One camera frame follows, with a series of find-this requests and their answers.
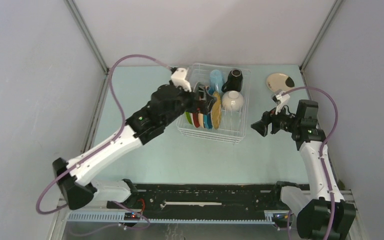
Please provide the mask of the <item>blue polka dot plate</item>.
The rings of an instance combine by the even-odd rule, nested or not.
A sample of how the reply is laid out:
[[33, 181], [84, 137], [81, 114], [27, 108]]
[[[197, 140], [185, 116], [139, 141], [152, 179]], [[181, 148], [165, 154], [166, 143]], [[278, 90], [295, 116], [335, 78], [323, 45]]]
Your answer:
[[213, 128], [212, 119], [211, 119], [210, 114], [205, 114], [203, 116], [203, 121], [204, 121], [204, 127], [206, 129], [212, 129]]

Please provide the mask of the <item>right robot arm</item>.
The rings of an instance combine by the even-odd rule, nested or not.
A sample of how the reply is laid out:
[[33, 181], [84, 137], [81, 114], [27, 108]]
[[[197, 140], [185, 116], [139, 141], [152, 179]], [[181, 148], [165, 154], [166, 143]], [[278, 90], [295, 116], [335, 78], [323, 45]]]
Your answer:
[[296, 216], [296, 228], [302, 239], [344, 240], [356, 217], [356, 208], [341, 194], [329, 164], [328, 147], [323, 144], [325, 132], [317, 128], [319, 105], [302, 99], [296, 113], [287, 106], [280, 111], [265, 111], [251, 125], [260, 135], [291, 133], [304, 162], [310, 188], [308, 199], [298, 187], [286, 185], [271, 194], [271, 204], [277, 209], [290, 208]]

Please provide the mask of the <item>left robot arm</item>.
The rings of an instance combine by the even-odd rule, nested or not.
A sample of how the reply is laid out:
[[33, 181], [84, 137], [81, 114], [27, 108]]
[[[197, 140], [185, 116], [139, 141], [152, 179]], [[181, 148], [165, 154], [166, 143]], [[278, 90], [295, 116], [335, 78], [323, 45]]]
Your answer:
[[54, 160], [57, 185], [68, 208], [77, 210], [98, 198], [121, 203], [125, 208], [136, 206], [138, 194], [130, 180], [123, 179], [109, 188], [93, 185], [92, 180], [121, 156], [163, 134], [185, 112], [206, 115], [216, 101], [202, 84], [197, 84], [193, 91], [173, 84], [161, 85], [144, 107], [124, 120], [124, 125], [99, 145], [71, 160], [61, 157]]

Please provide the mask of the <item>cream plate with black spot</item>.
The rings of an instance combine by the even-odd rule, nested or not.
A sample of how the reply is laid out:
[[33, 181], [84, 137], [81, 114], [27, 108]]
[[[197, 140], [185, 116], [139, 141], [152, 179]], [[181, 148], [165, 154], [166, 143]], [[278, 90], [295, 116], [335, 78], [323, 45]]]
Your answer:
[[272, 73], [266, 78], [267, 87], [273, 92], [287, 92], [295, 88], [294, 80], [284, 73]]

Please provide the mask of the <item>yellow woven plate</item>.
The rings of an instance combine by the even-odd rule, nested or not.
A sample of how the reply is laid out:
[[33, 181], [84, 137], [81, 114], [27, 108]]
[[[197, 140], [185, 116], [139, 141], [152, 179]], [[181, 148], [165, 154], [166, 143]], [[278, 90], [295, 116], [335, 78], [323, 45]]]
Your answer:
[[215, 91], [212, 96], [216, 98], [216, 102], [211, 109], [211, 123], [214, 129], [218, 129], [222, 120], [222, 101], [217, 91]]

